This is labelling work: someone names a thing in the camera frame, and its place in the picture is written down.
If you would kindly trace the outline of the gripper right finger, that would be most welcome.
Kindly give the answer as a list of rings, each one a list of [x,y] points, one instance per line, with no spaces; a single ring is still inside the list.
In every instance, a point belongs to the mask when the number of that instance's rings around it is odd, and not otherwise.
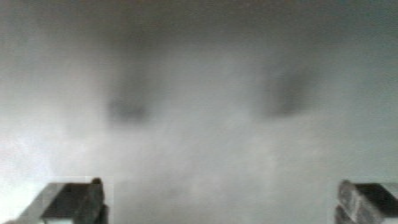
[[[341,181],[334,224],[398,224],[398,183]]]

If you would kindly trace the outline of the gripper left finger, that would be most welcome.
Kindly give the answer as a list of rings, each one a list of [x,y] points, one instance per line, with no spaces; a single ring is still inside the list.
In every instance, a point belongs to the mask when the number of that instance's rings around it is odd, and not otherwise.
[[[109,224],[102,179],[89,183],[50,183],[16,224]]]

